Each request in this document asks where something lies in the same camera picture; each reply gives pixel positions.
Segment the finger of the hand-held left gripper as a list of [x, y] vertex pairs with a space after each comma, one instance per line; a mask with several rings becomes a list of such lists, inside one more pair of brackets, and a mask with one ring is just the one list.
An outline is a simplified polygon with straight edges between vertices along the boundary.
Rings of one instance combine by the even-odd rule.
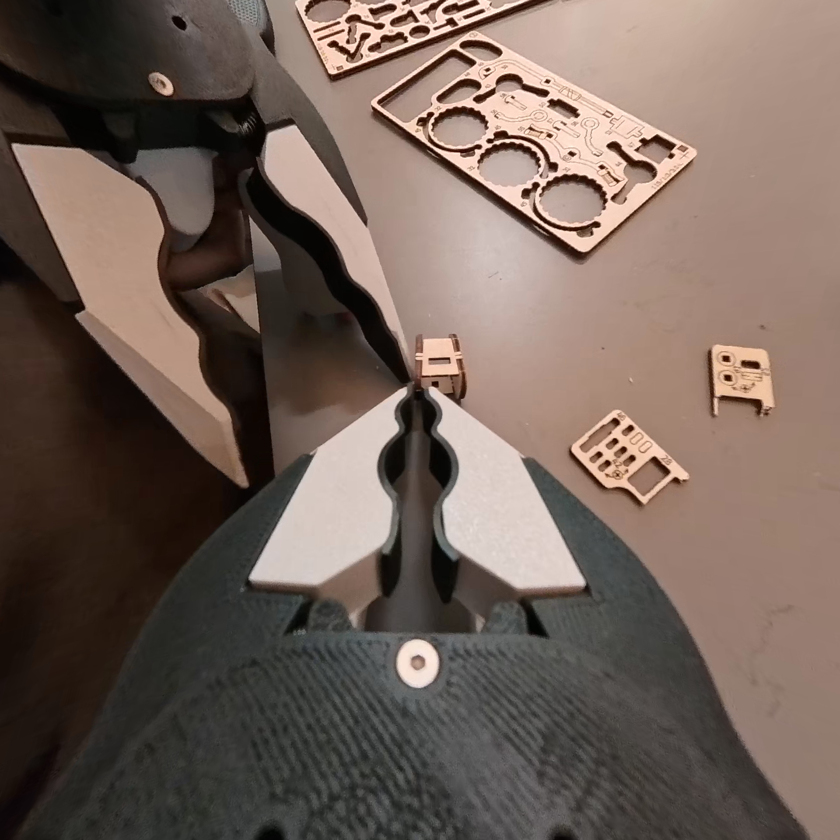
[[79, 323], [199, 455], [246, 488], [232, 415], [161, 283], [165, 226], [152, 193], [81, 149], [12, 149], [79, 293]]
[[299, 309], [314, 317], [348, 312], [385, 368], [410, 382], [403, 327], [371, 232], [297, 125], [268, 132], [239, 189]]

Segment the person's brown clothing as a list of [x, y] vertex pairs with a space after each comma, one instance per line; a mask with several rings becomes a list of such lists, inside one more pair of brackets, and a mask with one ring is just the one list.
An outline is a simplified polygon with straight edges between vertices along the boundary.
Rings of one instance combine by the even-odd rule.
[[172, 578], [259, 484], [209, 465], [13, 255], [1, 299], [1, 837], [15, 838]]

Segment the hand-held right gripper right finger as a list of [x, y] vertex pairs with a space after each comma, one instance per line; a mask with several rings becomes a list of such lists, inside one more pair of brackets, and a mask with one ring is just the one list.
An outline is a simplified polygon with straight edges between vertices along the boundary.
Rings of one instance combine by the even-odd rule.
[[433, 580], [443, 602], [487, 619], [495, 604], [578, 595], [586, 582], [525, 458], [435, 387], [423, 391]]

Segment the small wooden piece round holes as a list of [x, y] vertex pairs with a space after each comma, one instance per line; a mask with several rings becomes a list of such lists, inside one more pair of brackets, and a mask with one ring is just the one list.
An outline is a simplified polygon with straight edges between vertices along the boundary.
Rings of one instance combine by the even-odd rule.
[[775, 408], [770, 356], [766, 350], [713, 345], [708, 354], [711, 414], [719, 415], [722, 399], [754, 403], [760, 416]]

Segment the person's left hand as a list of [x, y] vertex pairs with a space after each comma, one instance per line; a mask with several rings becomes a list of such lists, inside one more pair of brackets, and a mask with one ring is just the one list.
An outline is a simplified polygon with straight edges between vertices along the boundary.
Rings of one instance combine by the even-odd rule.
[[196, 243], [175, 250], [177, 231], [164, 223], [159, 257], [163, 288], [191, 291], [237, 275], [252, 261], [248, 220], [236, 187], [217, 192], [210, 225]]

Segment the long wooden parts sheet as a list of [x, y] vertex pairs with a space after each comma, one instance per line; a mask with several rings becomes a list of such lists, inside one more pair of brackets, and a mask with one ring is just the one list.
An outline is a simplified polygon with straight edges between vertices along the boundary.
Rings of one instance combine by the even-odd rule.
[[541, 1], [298, 1], [297, 12], [332, 80], [478, 27]]

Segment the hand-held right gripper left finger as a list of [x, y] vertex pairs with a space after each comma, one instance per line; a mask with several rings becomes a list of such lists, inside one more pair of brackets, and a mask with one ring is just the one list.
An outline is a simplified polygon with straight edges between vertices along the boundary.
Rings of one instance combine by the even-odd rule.
[[403, 388], [317, 447], [248, 582], [257, 590], [331, 599], [358, 625], [382, 595], [382, 556], [396, 538], [396, 494], [384, 454], [404, 432]]

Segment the grey desk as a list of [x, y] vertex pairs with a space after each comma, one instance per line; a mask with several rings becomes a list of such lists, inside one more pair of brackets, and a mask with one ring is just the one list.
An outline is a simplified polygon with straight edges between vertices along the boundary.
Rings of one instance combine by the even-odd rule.
[[[646, 563], [762, 771], [838, 838], [838, 2], [548, 2], [483, 28], [697, 149], [584, 257], [372, 113], [450, 40], [331, 81], [293, 2], [269, 8], [410, 346], [458, 334], [465, 408]], [[768, 416], [711, 414], [715, 344], [768, 352]], [[687, 482], [642, 506], [579, 465], [616, 409]]]

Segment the small wooden model assembly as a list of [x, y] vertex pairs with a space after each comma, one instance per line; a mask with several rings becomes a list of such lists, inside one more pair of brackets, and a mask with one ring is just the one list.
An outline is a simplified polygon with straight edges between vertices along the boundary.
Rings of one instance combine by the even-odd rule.
[[463, 401], [467, 377], [457, 334], [437, 339], [416, 336], [414, 383], [418, 389], [435, 387], [457, 404]]

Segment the wooden parts sheet gear cutouts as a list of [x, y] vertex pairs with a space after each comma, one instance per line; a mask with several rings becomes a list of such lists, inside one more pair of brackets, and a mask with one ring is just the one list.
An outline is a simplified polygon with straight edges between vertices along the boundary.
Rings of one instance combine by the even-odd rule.
[[[416, 116], [387, 107], [449, 60], [465, 70]], [[371, 110], [580, 255], [697, 157], [687, 142], [477, 32], [385, 89]]]

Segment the small wooden piece slotted grid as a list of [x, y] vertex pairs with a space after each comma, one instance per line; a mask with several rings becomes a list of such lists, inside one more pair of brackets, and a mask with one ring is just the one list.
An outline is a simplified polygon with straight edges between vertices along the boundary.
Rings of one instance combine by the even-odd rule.
[[[570, 454], [607, 490], [623, 490], [638, 504], [648, 504], [673, 481], [682, 484], [689, 473], [624, 411], [615, 409], [570, 446]], [[645, 490], [634, 484], [647, 467], [662, 475]]]

